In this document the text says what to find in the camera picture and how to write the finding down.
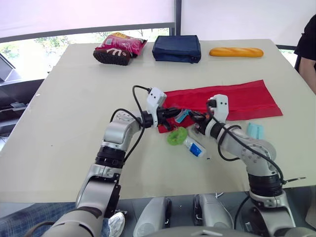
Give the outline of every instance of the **robotic arm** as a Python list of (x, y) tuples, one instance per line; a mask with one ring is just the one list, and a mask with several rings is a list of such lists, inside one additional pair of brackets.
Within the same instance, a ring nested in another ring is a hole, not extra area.
[(119, 200), (119, 178), (132, 136), (142, 129), (168, 125), (166, 119), (181, 110), (162, 108), (166, 95), (158, 88), (148, 89), (147, 110), (118, 111), (105, 130), (100, 150), (91, 165), (76, 200), (76, 209), (63, 215), (44, 237), (96, 237), (103, 218), (110, 218)]
[[(245, 163), (250, 185), (249, 195), (254, 203), (250, 213), (250, 230), (258, 235), (264, 233), (275, 236), (278, 231), (294, 228), (294, 219), (286, 193), (282, 189), (282, 184), (285, 183), (283, 174), (273, 162), (276, 158), (274, 147), (267, 141), (247, 136), (237, 125), (230, 126), (224, 123), (228, 115), (227, 96), (211, 97), (206, 106), (208, 115), (191, 112), (190, 116), (197, 123), (200, 133), (216, 140), (223, 159), (227, 161), (240, 159)], [(220, 146), (237, 158), (223, 157)], [(262, 220), (265, 222), (263, 228), (260, 227)]]
[[(166, 95), (158, 88), (148, 89), (148, 92), (146, 111), (140, 109), (139, 112), (130, 113), (117, 110), (113, 121), (105, 130), (95, 163), (91, 165), (79, 191), (76, 209), (63, 215), (44, 233), (44, 237), (100, 236), (103, 218), (111, 217), (117, 206), (119, 178), (132, 136), (140, 130), (160, 124), (170, 128), (166, 119), (181, 112), (179, 109), (161, 107)], [(273, 162), (276, 157), (275, 149), (266, 141), (248, 137), (240, 127), (225, 124), (228, 115), (227, 96), (216, 95), (210, 98), (207, 107), (210, 108), (208, 116), (198, 112), (191, 112), (190, 116), (198, 124), (199, 132), (216, 139), (219, 147), (222, 146), (236, 155), (238, 157), (236, 159), (241, 159), (246, 164), (250, 184), (249, 195), (254, 203), (251, 225), (253, 233), (261, 231), (259, 223), (264, 221), (269, 236), (275, 236), (276, 233), (279, 234), (278, 236), (284, 236), (282, 233), (295, 227), (295, 223), (286, 194), (282, 189), (283, 177), (278, 176), (279, 171)], [(233, 230), (205, 227), (171, 228), (152, 236), (212, 236), (213, 234), (224, 237), (252, 236)]]

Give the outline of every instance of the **white shoe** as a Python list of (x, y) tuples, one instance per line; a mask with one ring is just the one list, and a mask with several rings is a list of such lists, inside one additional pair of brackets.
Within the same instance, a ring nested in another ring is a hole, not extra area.
[(125, 226), (125, 217), (123, 213), (118, 212), (108, 221), (109, 237), (119, 237)]

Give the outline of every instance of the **blue item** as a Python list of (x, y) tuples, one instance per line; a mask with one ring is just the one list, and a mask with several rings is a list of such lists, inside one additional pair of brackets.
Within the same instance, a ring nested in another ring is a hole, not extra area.
[(199, 156), (199, 154), (202, 152), (201, 149), (196, 145), (196, 144), (192, 144), (191, 148), (190, 148), (190, 152), (192, 152), (193, 155), (195, 155), (196, 157)]
[[(35, 203), (20, 211), (0, 218), (0, 237), (23, 237), (34, 225), (43, 221), (57, 221), (65, 213), (75, 209), (74, 202)], [(40, 237), (51, 226), (36, 229), (33, 237)], [(109, 236), (108, 219), (103, 219), (102, 236)]]
[(254, 123), (249, 123), (247, 128), (247, 135), (249, 137), (255, 138), (255, 139), (264, 139), (264, 129), (262, 125), (257, 125)]
[(174, 120), (175, 120), (177, 123), (181, 123), (181, 122), (186, 118), (186, 116), (189, 115), (189, 112), (190, 112), (190, 111), (191, 111), (191, 110), (183, 109), (183, 110), (180, 112), (180, 114), (178, 114), (178, 115), (174, 118)]
[(201, 48), (197, 36), (158, 36), (153, 56), (156, 61), (198, 63)]

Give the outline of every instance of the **window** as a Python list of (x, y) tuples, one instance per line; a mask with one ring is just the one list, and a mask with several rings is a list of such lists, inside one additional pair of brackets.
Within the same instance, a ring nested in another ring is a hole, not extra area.
[[(149, 42), (169, 35), (169, 28), (120, 31)], [(113, 32), (54, 36), (0, 43), (0, 53), (16, 68), (23, 79), (44, 79), (72, 43), (101, 43)]]
[(7, 141), (7, 137), (2, 137), (2, 136), (0, 136), (0, 151), (1, 151), (2, 148), (4, 147), (6, 141)]
[(289, 63), (294, 67), (296, 63), (297, 55), (294, 53), (294, 50), (289, 49), (279, 49), (282, 55), (289, 61)]

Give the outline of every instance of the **sneaker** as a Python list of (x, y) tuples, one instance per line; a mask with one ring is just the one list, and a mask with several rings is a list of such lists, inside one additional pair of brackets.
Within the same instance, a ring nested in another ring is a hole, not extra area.
[(93, 56), (100, 63), (126, 66), (131, 58), (130, 52), (117, 48), (96, 49)]
[(118, 212), (113, 215), (108, 222), (109, 237), (119, 237), (124, 229), (125, 217), (123, 213)]

